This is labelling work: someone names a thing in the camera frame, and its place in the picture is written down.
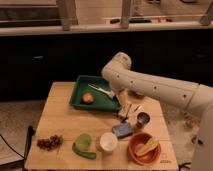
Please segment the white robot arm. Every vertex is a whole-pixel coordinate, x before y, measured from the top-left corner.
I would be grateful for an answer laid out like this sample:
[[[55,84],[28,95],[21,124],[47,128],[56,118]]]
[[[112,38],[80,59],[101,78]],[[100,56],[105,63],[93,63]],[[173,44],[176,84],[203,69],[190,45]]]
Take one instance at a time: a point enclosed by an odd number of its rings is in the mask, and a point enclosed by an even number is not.
[[[213,171],[213,87],[131,71],[131,58],[118,52],[102,69],[102,77],[118,94],[123,89],[163,101],[201,119],[191,171]]]

